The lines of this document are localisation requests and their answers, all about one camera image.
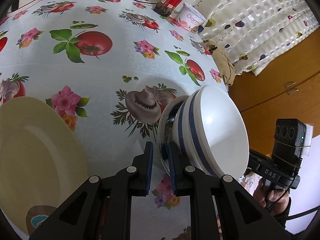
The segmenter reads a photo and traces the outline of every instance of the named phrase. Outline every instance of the pea pod print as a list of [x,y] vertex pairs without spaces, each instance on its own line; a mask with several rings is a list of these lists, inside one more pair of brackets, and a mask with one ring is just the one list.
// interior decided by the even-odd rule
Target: pea pod print
[[185,52],[185,51],[183,51],[183,50],[177,50],[176,53],[178,53],[178,54],[180,54],[180,55],[183,55],[183,56],[186,56],[186,57],[189,57],[189,56],[190,56],[189,53],[187,53],[187,52]]
[[72,25],[70,26],[70,29],[89,29],[97,26],[98,25],[91,24],[91,23],[84,23],[84,24]]

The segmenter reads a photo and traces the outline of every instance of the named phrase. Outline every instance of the finger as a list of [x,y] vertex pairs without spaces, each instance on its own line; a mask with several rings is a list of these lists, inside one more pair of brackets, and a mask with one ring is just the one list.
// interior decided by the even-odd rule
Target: finger
[[263,192],[262,190],[262,187],[263,187],[263,180],[260,180],[259,181],[259,184],[256,188],[256,190],[254,191],[253,193],[253,197],[260,203],[262,201],[264,201],[264,199],[266,198],[266,195],[265,193]]
[[286,210],[288,204],[289,204],[289,194],[285,194],[283,198],[280,199],[279,202],[276,203],[275,206],[271,209],[270,214],[272,216],[281,214],[283,211]]
[[[275,202],[277,201],[282,195],[283,193],[285,192],[285,190],[272,190],[268,193],[268,200],[272,201],[272,202]],[[284,203],[286,198],[285,196],[283,196],[279,201],[278,203]]]
[[264,200],[259,201],[259,204],[264,208],[266,206],[266,202]]

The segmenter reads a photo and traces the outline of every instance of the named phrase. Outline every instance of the table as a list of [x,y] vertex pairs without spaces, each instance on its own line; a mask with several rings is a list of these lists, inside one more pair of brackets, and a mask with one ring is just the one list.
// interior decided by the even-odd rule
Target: table
[[30,96],[54,108],[83,147],[89,175],[130,166],[151,140],[151,191],[132,200],[131,238],[190,239],[189,199],[172,195],[157,121],[177,96],[226,88],[198,34],[139,1],[42,0],[4,19],[1,104]]

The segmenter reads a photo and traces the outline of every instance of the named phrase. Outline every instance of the white curtain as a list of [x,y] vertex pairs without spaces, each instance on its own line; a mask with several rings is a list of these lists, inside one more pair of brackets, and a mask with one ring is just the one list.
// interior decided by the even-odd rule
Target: white curtain
[[203,40],[214,40],[228,54],[236,73],[258,75],[319,24],[304,0],[185,0],[208,20]]

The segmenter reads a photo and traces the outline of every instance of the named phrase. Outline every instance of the beige cloth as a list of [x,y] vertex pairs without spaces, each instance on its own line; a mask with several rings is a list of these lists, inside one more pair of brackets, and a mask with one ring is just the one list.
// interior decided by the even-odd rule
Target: beige cloth
[[214,41],[204,41],[204,45],[210,51],[214,62],[216,63],[220,77],[226,86],[232,86],[235,79],[235,67],[225,54],[224,50]]

